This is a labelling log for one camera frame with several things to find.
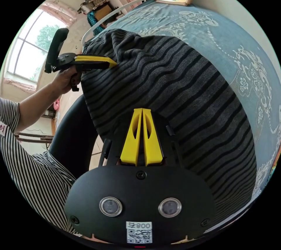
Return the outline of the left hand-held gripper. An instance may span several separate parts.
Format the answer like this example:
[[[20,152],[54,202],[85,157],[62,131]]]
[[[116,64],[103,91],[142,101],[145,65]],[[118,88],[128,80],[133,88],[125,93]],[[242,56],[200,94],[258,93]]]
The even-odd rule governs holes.
[[[115,61],[105,56],[65,53],[57,58],[56,71],[67,70],[74,66],[78,72],[85,73],[94,69],[109,69],[116,65]]]

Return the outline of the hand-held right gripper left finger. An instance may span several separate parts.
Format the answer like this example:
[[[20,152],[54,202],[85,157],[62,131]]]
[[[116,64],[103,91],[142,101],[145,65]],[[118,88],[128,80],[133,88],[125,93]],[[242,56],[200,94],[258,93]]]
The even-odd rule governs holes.
[[[121,152],[120,161],[127,165],[137,165],[141,138],[142,108],[134,109],[128,132]]]

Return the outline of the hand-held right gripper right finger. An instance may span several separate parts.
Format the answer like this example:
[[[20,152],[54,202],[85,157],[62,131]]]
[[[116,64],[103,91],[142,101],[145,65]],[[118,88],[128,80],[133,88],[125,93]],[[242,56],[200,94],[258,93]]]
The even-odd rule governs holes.
[[[142,109],[145,165],[158,165],[163,160],[153,116],[150,109]]]

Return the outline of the person's left hand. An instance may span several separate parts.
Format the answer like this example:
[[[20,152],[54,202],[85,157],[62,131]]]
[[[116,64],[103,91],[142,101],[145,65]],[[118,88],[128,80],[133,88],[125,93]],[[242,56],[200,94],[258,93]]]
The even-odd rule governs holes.
[[[75,67],[59,71],[51,82],[52,91],[56,96],[61,96],[70,90],[77,89],[81,81],[82,73],[78,72]]]

